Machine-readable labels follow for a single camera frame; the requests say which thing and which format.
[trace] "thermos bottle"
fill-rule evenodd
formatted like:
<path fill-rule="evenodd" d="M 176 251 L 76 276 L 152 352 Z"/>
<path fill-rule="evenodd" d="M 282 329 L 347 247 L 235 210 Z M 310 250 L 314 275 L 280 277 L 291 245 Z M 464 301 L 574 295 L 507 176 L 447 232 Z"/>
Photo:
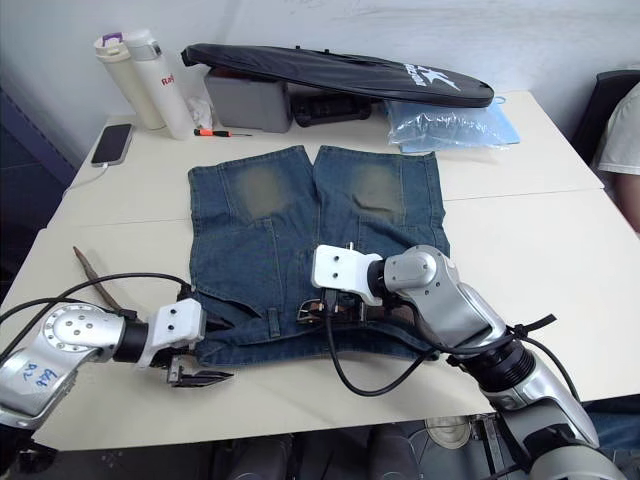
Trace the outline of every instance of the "thermos bottle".
<path fill-rule="evenodd" d="M 124 34 L 124 43 L 131 54 L 140 79 L 162 115 L 171 136 L 183 140 L 193 135 L 194 123 L 176 85 L 173 73 L 162 55 L 158 42 L 149 30 Z"/>
<path fill-rule="evenodd" d="M 144 127 L 149 130 L 164 127 L 165 122 L 140 80 L 127 47 L 122 43 L 122 33 L 104 35 L 98 38 L 93 46 L 96 49 L 96 57 L 120 87 L 122 94 L 131 104 Z"/>

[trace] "white wall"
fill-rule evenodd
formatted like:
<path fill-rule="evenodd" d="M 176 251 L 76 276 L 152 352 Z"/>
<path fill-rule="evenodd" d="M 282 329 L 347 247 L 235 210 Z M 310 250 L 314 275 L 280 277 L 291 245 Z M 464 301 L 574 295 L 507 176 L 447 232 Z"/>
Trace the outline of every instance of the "white wall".
<path fill-rule="evenodd" d="M 173 53 L 186 94 L 204 92 L 205 68 L 179 64 L 191 43 L 299 44 L 530 89 L 567 135 L 595 74 L 640 62 L 635 0 L 2 0 L 2 86 L 78 161 L 108 115 L 131 111 L 92 42 L 141 27 Z"/>

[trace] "white shirt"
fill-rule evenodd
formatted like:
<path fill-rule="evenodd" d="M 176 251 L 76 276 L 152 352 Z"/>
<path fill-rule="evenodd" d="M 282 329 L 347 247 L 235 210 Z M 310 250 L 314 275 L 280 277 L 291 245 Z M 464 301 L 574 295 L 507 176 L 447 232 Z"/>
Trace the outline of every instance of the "white shirt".
<path fill-rule="evenodd" d="M 598 169 L 640 175 L 640 83 L 616 106 L 598 150 Z"/>

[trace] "gray box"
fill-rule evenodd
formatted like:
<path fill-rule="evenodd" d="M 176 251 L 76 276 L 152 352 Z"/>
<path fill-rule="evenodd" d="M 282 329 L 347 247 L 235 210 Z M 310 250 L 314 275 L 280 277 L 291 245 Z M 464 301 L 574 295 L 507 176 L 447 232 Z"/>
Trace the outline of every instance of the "gray box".
<path fill-rule="evenodd" d="M 274 133 L 289 130 L 292 115 L 286 82 L 212 68 L 204 77 L 204 85 L 225 127 Z"/>

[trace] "faded knee patch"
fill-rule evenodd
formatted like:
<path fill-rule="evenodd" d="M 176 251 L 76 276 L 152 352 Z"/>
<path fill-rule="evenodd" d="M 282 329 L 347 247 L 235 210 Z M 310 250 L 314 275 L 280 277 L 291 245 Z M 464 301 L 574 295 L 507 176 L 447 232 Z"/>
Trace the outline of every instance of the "faded knee patch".
<path fill-rule="evenodd" d="M 354 174 L 353 201 L 363 213 L 402 224 L 402 185 L 394 170 L 384 166 L 362 166 Z"/>
<path fill-rule="evenodd" d="M 235 178 L 236 198 L 244 206 L 249 221 L 283 210 L 290 203 L 287 182 L 267 167 L 253 167 Z"/>

